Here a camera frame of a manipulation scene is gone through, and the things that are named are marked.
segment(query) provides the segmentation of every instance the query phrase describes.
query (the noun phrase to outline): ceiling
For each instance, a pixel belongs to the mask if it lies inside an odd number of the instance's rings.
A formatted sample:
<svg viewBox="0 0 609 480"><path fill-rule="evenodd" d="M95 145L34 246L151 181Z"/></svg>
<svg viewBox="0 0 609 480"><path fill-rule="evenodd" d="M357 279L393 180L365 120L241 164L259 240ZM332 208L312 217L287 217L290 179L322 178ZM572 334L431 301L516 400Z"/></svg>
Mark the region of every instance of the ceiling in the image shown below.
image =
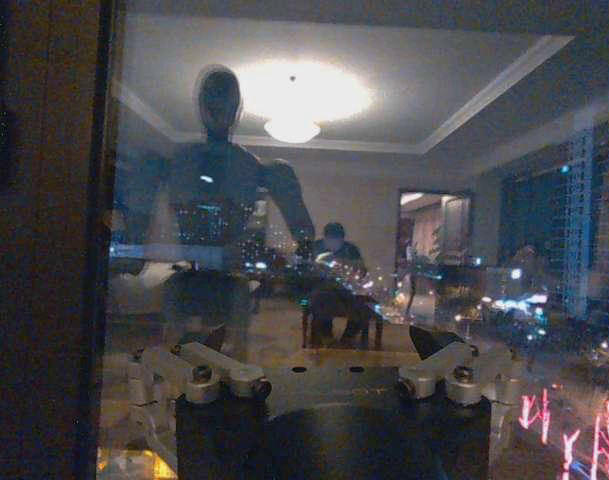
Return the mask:
<svg viewBox="0 0 609 480"><path fill-rule="evenodd" d="M302 148L423 155L571 41L568 36L128 14L113 95L172 142L201 138L193 85L208 65L316 61L348 72L372 103L322 122ZM287 146L243 115L236 140Z"/></svg>

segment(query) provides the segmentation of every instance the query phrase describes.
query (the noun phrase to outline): glass window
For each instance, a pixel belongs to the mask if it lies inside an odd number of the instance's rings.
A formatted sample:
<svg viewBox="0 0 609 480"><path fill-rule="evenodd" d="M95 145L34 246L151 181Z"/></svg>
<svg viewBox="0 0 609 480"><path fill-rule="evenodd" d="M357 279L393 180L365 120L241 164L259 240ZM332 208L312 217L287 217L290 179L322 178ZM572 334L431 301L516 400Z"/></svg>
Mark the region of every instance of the glass window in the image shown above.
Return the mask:
<svg viewBox="0 0 609 480"><path fill-rule="evenodd" d="M363 473L338 452L391 445L406 462L426 448L412 471L434 478L609 479L608 32L127 5L98 478L191 462L261 478L250 414L209 400L263 399L271 382L266 450L288 417L319 447L317 470L299 450L305 475L335 478L320 466L335 454L337 472ZM467 346L446 367L425 362L451 343ZM187 400L215 410L188 421ZM418 405L459 420L400 433L391 419L416 421ZM325 443L289 416L308 407L363 430ZM186 440L220 414L236 426ZM293 478L270 455L271 475ZM368 478L388 478L377 468Z"/></svg>

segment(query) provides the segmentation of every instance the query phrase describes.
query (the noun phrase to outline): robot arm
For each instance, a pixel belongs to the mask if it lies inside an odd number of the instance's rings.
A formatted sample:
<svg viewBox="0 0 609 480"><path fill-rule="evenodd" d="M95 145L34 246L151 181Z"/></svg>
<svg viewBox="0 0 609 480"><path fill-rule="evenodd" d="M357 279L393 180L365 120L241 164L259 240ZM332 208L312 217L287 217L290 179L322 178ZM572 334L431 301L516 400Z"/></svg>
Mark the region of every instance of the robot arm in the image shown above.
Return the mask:
<svg viewBox="0 0 609 480"><path fill-rule="evenodd" d="M295 171L286 162L277 160L264 167L264 185L280 209L291 235L298 242L312 241L315 227L308 213Z"/></svg>
<svg viewBox="0 0 609 480"><path fill-rule="evenodd" d="M144 429L146 441L177 471L175 400L185 395L195 404L214 402L220 382L233 395L264 400L271 384L263 370L245 365L200 343L153 347L138 352L128 366L130 418Z"/></svg>

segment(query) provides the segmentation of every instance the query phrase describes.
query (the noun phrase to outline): person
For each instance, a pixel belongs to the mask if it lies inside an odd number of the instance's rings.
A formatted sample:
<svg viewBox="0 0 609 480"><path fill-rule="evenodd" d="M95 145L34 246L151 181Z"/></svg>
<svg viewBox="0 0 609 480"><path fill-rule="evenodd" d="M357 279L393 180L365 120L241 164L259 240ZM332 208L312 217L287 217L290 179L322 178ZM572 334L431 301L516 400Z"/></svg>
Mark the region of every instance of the person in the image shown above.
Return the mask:
<svg viewBox="0 0 609 480"><path fill-rule="evenodd" d="M347 324L340 339L340 346L352 346L356 334L368 325L370 311L361 296L355 295L345 286L338 285L335 275L345 279L364 278L366 267L359 248L346 241L342 224L332 222L324 227L324 237L313 244L313 257L326 266L330 275L314 288L310 297L312 321L312 343L314 345L333 344L333 318L346 316Z"/></svg>
<svg viewBox="0 0 609 480"><path fill-rule="evenodd" d="M243 360L251 306L248 280L233 272L244 264L246 225L258 189L268 191L298 244L310 244L315 230L291 166L281 160L261 163L231 142L242 103L235 74L222 66L209 68L196 81L193 99L206 141L171 159L149 235L150 243L177 245L175 260L192 262L166 282L163 316L171 326L193 317L206 327L226 323L237 332L230 353Z"/></svg>

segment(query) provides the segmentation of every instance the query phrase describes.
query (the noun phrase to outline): chair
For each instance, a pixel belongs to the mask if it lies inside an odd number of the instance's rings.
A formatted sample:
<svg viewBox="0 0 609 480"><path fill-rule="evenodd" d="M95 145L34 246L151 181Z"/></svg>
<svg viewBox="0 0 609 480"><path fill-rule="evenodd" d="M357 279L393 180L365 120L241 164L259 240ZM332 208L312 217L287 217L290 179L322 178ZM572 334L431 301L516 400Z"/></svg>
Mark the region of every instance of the chair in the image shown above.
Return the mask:
<svg viewBox="0 0 609 480"><path fill-rule="evenodd" d="M307 347L312 346L310 336L312 336L312 334L313 334L312 322L309 322L309 319L311 318L311 315L312 315L309 299L308 298L303 299L300 302L300 306L302 309L302 348L307 348ZM363 346L368 346L368 333L369 333L369 327L370 327L370 323L371 323L370 321L373 319L373 320L375 320L375 349L381 350L384 319L382 318L381 315L376 313L374 310L370 309L370 312L371 312L371 315L369 316L368 320L364 323L362 328L359 330L360 341Z"/></svg>

